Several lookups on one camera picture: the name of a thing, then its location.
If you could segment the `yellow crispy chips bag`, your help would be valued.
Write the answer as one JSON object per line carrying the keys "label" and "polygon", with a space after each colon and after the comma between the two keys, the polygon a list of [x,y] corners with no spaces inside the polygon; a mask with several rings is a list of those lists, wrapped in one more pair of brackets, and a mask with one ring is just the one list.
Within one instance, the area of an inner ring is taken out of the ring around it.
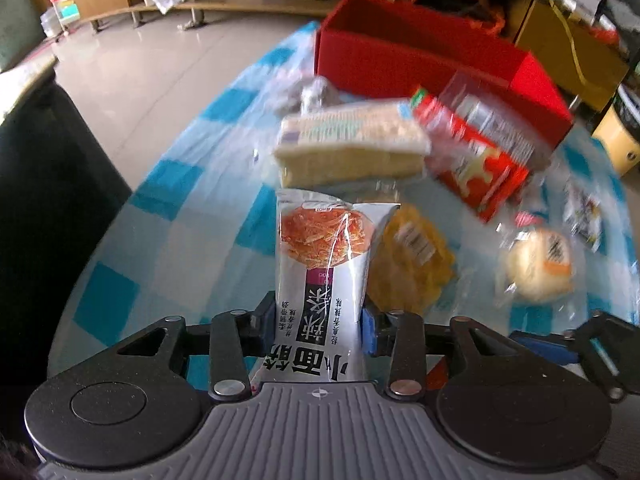
{"label": "yellow crispy chips bag", "polygon": [[378,310],[424,315],[456,277],[446,238],[411,204],[392,215],[369,266],[367,295]]}

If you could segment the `round bun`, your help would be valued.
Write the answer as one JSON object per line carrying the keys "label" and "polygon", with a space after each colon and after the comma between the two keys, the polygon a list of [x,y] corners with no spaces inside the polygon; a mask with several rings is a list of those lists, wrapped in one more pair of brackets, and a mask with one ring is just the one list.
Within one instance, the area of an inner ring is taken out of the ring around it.
{"label": "round bun", "polygon": [[548,304],[575,290],[570,238],[539,214],[518,212],[499,252],[496,292],[504,300]]}

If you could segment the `white noodle snack packet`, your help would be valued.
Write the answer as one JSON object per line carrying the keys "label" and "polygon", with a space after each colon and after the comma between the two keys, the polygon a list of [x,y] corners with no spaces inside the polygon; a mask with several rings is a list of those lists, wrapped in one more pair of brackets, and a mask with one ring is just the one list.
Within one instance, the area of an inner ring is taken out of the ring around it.
{"label": "white noodle snack packet", "polygon": [[277,194],[276,328],[250,376],[265,382],[360,382],[360,314],[370,260],[398,209],[318,192]]}

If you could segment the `small white snack packet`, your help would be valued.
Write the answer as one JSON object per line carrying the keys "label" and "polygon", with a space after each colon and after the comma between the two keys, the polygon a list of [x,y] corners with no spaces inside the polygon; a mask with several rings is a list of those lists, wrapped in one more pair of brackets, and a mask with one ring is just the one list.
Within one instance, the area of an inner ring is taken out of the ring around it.
{"label": "small white snack packet", "polygon": [[592,252],[599,250],[602,237],[600,202],[573,179],[564,184],[563,221]]}

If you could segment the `yellow wafer cracker pack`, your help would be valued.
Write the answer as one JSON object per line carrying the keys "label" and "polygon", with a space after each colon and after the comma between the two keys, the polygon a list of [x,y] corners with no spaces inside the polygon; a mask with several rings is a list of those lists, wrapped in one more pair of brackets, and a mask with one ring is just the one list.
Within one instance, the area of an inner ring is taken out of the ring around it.
{"label": "yellow wafer cracker pack", "polygon": [[431,140],[405,100],[364,101],[282,119],[273,149],[285,188],[422,174]]}

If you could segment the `red biscuit snack box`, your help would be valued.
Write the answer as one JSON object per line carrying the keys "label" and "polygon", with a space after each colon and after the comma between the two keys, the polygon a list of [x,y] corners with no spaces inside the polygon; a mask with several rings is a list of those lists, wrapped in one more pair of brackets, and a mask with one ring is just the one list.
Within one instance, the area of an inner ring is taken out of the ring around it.
{"label": "red biscuit snack box", "polygon": [[423,87],[410,110],[431,141],[425,165],[487,222],[546,171],[552,149],[524,118],[471,77],[456,73],[439,94]]}

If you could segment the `silver foil snack packet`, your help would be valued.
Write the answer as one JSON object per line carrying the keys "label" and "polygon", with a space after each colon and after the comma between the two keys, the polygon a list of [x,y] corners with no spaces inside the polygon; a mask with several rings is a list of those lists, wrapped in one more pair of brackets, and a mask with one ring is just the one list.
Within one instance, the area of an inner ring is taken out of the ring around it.
{"label": "silver foil snack packet", "polygon": [[265,107],[284,117],[309,115],[344,103],[337,88],[322,76],[289,76],[270,84]]}

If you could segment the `blue white checkered tablecloth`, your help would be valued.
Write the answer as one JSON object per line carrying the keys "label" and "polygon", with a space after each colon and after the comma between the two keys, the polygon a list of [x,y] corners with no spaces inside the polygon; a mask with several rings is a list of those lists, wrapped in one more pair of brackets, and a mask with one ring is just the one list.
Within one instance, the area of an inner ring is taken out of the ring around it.
{"label": "blue white checkered tablecloth", "polygon": [[[134,190],[80,274],[49,353],[62,372],[143,327],[176,314],[207,322],[251,308],[273,289],[277,117],[265,109],[274,78],[307,73],[316,25],[283,39],[248,66],[194,118]],[[598,250],[578,252],[574,295],[553,306],[503,304],[495,292],[500,226],[480,222],[429,178],[397,185],[399,197],[437,226],[456,256],[458,276],[427,313],[432,323],[461,314],[501,333],[562,332],[594,311],[639,319],[639,272],[622,182],[603,146],[573,129],[558,164],[538,188],[537,207],[560,224],[563,185],[573,178],[603,208]]]}

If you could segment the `yellow trash bin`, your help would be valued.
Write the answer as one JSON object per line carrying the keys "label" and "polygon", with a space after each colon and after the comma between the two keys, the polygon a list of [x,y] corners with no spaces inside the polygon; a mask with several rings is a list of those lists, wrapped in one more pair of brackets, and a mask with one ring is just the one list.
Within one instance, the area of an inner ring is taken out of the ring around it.
{"label": "yellow trash bin", "polygon": [[620,84],[592,134],[603,145],[620,176],[639,163],[639,125],[639,97]]}

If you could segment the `dark chair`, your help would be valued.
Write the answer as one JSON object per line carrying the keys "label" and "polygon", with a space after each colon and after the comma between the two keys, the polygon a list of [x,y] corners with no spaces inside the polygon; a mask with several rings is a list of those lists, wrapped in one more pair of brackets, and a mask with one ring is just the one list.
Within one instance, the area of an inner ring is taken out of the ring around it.
{"label": "dark chair", "polygon": [[1,126],[1,435],[23,412],[81,271],[131,188],[49,77]]}

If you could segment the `red storage box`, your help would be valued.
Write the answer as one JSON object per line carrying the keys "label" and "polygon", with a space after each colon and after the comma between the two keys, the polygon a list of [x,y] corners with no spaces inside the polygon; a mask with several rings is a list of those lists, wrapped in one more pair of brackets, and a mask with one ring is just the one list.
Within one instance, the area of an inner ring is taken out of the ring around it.
{"label": "red storage box", "polygon": [[509,41],[463,18],[388,0],[341,0],[322,22],[314,71],[334,87],[370,99],[439,94],[465,73],[558,146],[573,116],[542,65]]}

